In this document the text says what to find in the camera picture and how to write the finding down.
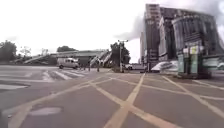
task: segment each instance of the tree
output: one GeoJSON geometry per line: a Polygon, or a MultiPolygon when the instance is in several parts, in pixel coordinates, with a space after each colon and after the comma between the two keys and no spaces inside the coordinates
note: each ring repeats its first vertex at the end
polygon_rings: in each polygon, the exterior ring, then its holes
{"type": "Polygon", "coordinates": [[[121,47],[121,62],[124,64],[128,64],[130,61],[129,51],[125,47],[124,43],[114,43],[110,45],[112,50],[111,60],[112,62],[119,66],[120,65],[120,47],[121,47]]]}
{"type": "Polygon", "coordinates": [[[57,48],[57,52],[66,52],[66,51],[77,51],[74,48],[70,48],[68,46],[62,46],[57,48]]]}
{"type": "Polygon", "coordinates": [[[41,49],[41,55],[42,55],[42,56],[47,55],[47,54],[48,54],[48,51],[49,51],[48,49],[44,49],[44,48],[42,48],[42,49],[41,49]]]}
{"type": "Polygon", "coordinates": [[[10,41],[0,43],[0,61],[14,60],[16,57],[16,45],[10,41]]]}
{"type": "Polygon", "coordinates": [[[24,56],[28,56],[28,55],[30,55],[30,53],[31,53],[31,48],[29,48],[29,47],[27,47],[27,46],[21,47],[20,52],[21,52],[24,56]]]}

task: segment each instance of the overpass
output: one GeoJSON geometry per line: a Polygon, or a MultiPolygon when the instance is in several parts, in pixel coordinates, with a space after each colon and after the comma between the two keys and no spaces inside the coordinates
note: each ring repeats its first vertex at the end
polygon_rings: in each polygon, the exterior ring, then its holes
{"type": "MultiPolygon", "coordinates": [[[[79,58],[82,60],[84,59],[85,61],[89,61],[89,59],[91,59],[90,66],[93,67],[97,62],[97,60],[103,62],[102,65],[104,65],[110,59],[111,52],[108,49],[82,50],[82,51],[57,52],[50,54],[50,56],[55,58],[79,58]]],[[[43,59],[46,59],[47,57],[49,57],[49,55],[35,56],[32,59],[25,61],[24,64],[35,63],[43,59]]]]}

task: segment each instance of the pole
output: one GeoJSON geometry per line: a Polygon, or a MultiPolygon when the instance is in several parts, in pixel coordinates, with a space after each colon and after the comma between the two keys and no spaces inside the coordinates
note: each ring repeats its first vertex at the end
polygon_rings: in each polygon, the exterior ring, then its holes
{"type": "Polygon", "coordinates": [[[120,72],[122,72],[122,64],[121,64],[121,43],[120,43],[120,72]]]}

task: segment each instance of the intersection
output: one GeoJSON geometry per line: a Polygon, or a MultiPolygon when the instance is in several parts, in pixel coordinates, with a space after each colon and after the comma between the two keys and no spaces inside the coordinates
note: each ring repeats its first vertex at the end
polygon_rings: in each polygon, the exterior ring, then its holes
{"type": "Polygon", "coordinates": [[[9,128],[222,128],[222,81],[105,72],[5,109],[9,128]]]}

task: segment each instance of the white road marking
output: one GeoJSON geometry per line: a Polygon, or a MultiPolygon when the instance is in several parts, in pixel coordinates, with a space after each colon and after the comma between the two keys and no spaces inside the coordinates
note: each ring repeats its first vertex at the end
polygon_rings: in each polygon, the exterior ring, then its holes
{"type": "Polygon", "coordinates": [[[0,78],[2,81],[17,81],[17,82],[37,82],[37,83],[45,83],[50,81],[45,80],[28,80],[28,79],[9,79],[9,78],[0,78]]]}
{"type": "Polygon", "coordinates": [[[86,71],[71,71],[71,72],[74,72],[74,73],[81,73],[81,74],[89,74],[88,72],[86,72],[86,71]]]}
{"type": "Polygon", "coordinates": [[[50,81],[50,82],[53,82],[54,80],[51,78],[51,76],[48,74],[48,71],[45,71],[43,73],[43,80],[45,81],[50,81]]]}
{"type": "Polygon", "coordinates": [[[25,75],[25,77],[31,77],[33,75],[33,73],[31,72],[31,73],[27,73],[26,75],[25,75]]]}
{"type": "Polygon", "coordinates": [[[26,88],[26,87],[27,86],[0,84],[0,89],[6,89],[6,90],[13,90],[13,89],[19,89],[19,88],[26,88]]]}
{"type": "Polygon", "coordinates": [[[82,74],[77,74],[77,73],[74,73],[74,72],[68,72],[68,71],[63,71],[63,72],[71,74],[71,75],[74,75],[74,76],[79,76],[79,77],[83,77],[84,76],[82,74]]]}
{"type": "Polygon", "coordinates": [[[72,79],[71,77],[68,77],[58,71],[54,71],[54,73],[56,73],[57,75],[59,75],[61,78],[65,79],[65,80],[69,80],[69,79],[72,79]]]}

